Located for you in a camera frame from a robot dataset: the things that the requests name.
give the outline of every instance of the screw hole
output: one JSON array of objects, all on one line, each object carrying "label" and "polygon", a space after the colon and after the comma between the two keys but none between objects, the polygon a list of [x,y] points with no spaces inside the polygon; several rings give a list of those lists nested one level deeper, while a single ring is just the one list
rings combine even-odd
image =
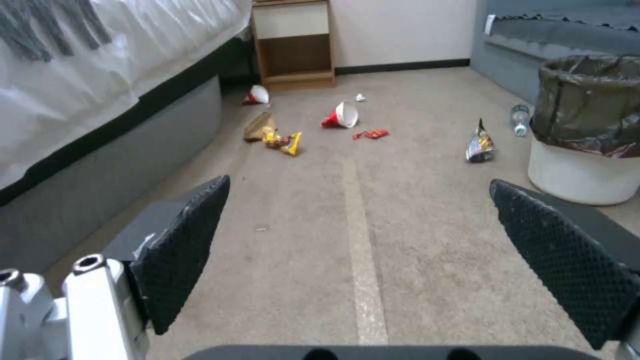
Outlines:
[{"label": "screw hole", "polygon": [[82,259],[82,261],[80,261],[79,265],[82,266],[82,267],[86,267],[86,266],[91,266],[91,265],[93,265],[93,264],[95,264],[97,262],[98,262],[98,259],[95,256],[91,256],[91,257],[88,257],[86,259]]}]

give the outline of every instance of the carpet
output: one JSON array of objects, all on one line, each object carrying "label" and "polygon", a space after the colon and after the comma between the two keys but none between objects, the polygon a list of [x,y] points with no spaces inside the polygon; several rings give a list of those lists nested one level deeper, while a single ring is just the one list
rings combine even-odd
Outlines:
[{"label": "carpet", "polygon": [[[271,94],[280,132],[303,132],[296,158],[244,143],[244,125],[266,108],[239,106],[242,92],[227,95],[212,144],[70,255],[99,249],[154,199],[231,175],[203,276],[168,333],[152,336],[148,358],[238,343],[589,351],[517,254],[488,195],[493,178],[531,187],[531,137],[513,136],[508,121],[521,100],[469,68],[341,76],[337,84]],[[356,128],[319,127],[357,93],[368,101],[357,104]],[[497,155],[471,165],[464,152],[480,117]],[[391,135],[351,138],[379,127]],[[640,234],[640,196],[601,210]],[[611,357],[612,348],[596,354]]]}]

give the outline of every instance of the nightstand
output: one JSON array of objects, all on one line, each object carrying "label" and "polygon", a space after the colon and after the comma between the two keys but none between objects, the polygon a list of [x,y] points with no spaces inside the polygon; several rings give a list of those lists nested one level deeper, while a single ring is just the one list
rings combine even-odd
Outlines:
[{"label": "nightstand", "polygon": [[335,86],[327,0],[253,3],[262,85],[269,90]]}]

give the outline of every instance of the white bedsheet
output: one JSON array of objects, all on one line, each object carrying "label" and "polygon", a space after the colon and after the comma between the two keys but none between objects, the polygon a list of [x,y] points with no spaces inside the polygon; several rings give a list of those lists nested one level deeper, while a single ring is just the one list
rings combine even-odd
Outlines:
[{"label": "white bedsheet", "polygon": [[20,60],[0,41],[0,188],[236,36],[251,12],[251,0],[92,3],[113,39],[95,51],[63,16],[75,56],[58,53],[37,26],[49,63]]}]

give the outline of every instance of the paper cup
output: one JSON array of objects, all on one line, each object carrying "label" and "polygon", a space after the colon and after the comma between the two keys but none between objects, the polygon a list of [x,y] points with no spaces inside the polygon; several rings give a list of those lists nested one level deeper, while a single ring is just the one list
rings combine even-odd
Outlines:
[{"label": "paper cup", "polygon": [[242,101],[243,105],[255,105],[255,104],[268,104],[269,103],[269,92],[264,86],[253,85],[251,90],[246,94],[244,100]]},{"label": "paper cup", "polygon": [[322,127],[354,127],[358,123],[358,109],[350,102],[341,102],[320,125]]}]

